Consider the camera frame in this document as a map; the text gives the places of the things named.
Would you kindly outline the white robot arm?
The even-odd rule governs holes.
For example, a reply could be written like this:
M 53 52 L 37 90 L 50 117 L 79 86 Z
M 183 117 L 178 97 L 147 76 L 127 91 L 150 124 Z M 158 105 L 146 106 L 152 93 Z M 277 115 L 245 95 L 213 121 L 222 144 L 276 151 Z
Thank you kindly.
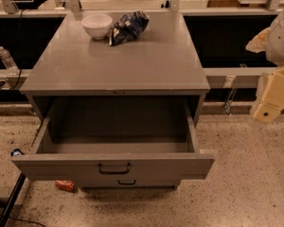
M 264 52 L 276 69 L 263 74 L 257 84 L 257 99 L 250 114 L 257 124 L 272 123 L 284 110 L 284 9 L 271 25 L 258 33 L 247 45 L 250 52 Z

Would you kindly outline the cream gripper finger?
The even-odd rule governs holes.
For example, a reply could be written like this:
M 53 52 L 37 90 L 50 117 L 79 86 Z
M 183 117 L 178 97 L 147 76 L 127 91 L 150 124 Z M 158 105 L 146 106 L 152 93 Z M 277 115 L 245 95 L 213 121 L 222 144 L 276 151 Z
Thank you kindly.
M 267 46 L 267 37 L 269 35 L 270 28 L 265 28 L 261 30 L 258 35 L 256 35 L 246 46 L 246 50 L 253 52 L 253 53 L 259 53 L 264 52 L 266 50 Z

